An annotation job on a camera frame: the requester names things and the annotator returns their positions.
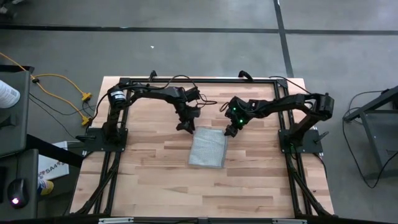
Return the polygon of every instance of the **concrete floor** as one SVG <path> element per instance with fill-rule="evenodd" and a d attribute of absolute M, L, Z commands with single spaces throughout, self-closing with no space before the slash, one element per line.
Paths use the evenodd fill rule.
<path fill-rule="evenodd" d="M 286 29 L 398 30 L 395 0 L 279 2 Z M 29 24 L 278 28 L 273 0 L 35 0 L 19 7 L 16 22 Z M 235 77 L 246 70 L 254 77 L 287 76 L 279 34 L 21 30 L 2 30 L 1 34 L 1 52 L 34 66 L 35 74 L 66 75 L 94 94 L 91 103 L 105 75 L 148 75 L 156 70 L 159 75 Z M 304 78 L 312 92 L 329 92 L 336 102 L 333 118 L 318 125 L 320 131 L 330 132 L 323 139 L 323 148 L 335 213 L 398 222 L 398 179 L 382 179 L 375 189 L 365 186 L 341 132 L 341 117 L 352 96 L 397 85 L 398 36 L 287 35 L 287 44 L 294 77 Z M 43 78 L 42 84 L 81 106 L 80 95 L 63 80 Z M 31 92 L 60 111 L 73 112 L 35 86 Z M 376 96 L 363 95 L 353 106 Z M 52 142 L 72 140 L 52 118 L 39 120 L 42 113 L 31 104 L 30 133 Z M 54 116 L 71 133 L 84 133 L 77 114 Z M 368 164 L 374 159 L 362 129 L 352 124 L 346 132 L 360 166 L 370 171 Z M 57 200 L 65 204 L 66 199 Z"/>

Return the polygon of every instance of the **gray towel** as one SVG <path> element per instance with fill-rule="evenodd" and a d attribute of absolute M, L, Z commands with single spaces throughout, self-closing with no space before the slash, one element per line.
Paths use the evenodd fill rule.
<path fill-rule="evenodd" d="M 193 135 L 189 164 L 223 168 L 228 138 L 223 130 L 199 127 Z"/>

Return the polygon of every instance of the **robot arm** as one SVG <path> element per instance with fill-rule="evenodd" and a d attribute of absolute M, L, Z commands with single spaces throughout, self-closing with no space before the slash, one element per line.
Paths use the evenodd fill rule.
<path fill-rule="evenodd" d="M 294 124 L 289 130 L 290 141 L 301 145 L 303 136 L 319 120 L 326 121 L 333 113 L 334 99 L 327 93 L 325 95 L 314 93 L 309 95 L 296 94 L 285 96 L 279 100 L 249 100 L 248 102 L 234 96 L 228 103 L 225 116 L 231 120 L 226 127 L 225 135 L 235 137 L 238 130 L 248 124 L 253 118 L 265 118 L 271 113 L 301 110 L 307 116 L 298 124 Z"/>
<path fill-rule="evenodd" d="M 133 91 L 130 99 L 126 99 L 123 90 Z M 139 98 L 164 100 L 173 104 L 180 120 L 176 127 L 177 130 L 186 130 L 191 134 L 195 130 L 193 119 L 200 115 L 200 108 L 187 105 L 193 100 L 200 99 L 200 91 L 197 87 L 185 90 L 182 87 L 169 86 L 164 88 L 141 83 L 134 83 L 133 85 L 117 84 L 108 90 L 107 95 L 110 107 L 107 120 L 102 127 L 107 142 L 118 143 L 120 133 L 117 124 L 120 111 L 131 106 Z"/>

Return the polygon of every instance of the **white bottle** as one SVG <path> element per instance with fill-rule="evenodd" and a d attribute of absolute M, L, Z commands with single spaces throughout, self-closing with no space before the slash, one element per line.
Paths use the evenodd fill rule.
<path fill-rule="evenodd" d="M 16 89 L 0 80 L 0 108 L 14 106 L 20 97 L 21 94 Z"/>

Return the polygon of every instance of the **wooden tabletop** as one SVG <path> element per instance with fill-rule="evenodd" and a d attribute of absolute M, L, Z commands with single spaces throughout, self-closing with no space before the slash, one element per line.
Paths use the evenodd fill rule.
<path fill-rule="evenodd" d="M 104 77 L 99 96 L 117 84 L 120 77 Z M 304 86 L 301 78 L 291 81 Z M 184 86 L 189 83 L 173 84 Z M 218 101 L 201 109 L 195 126 L 225 129 L 229 120 L 219 107 L 233 96 L 243 100 L 272 100 L 270 84 L 198 83 L 209 100 Z M 290 94 L 303 93 L 289 85 Z M 109 103 L 99 106 L 94 127 L 106 121 Z M 294 111 L 295 121 L 305 115 Z M 113 216 L 130 217 L 293 217 L 285 157 L 280 153 L 277 114 L 253 119 L 235 138 L 228 139 L 224 169 L 192 167 L 187 164 L 192 135 L 177 131 L 178 115 L 164 101 L 137 100 L 129 110 L 127 147 L 122 153 L 114 195 Z M 103 152 L 83 161 L 71 212 L 89 199 L 100 179 Z M 308 188 L 333 213 L 325 171 L 312 154 L 302 154 Z M 103 210 L 108 188 L 104 191 Z M 300 208 L 304 211 L 298 190 Z"/>

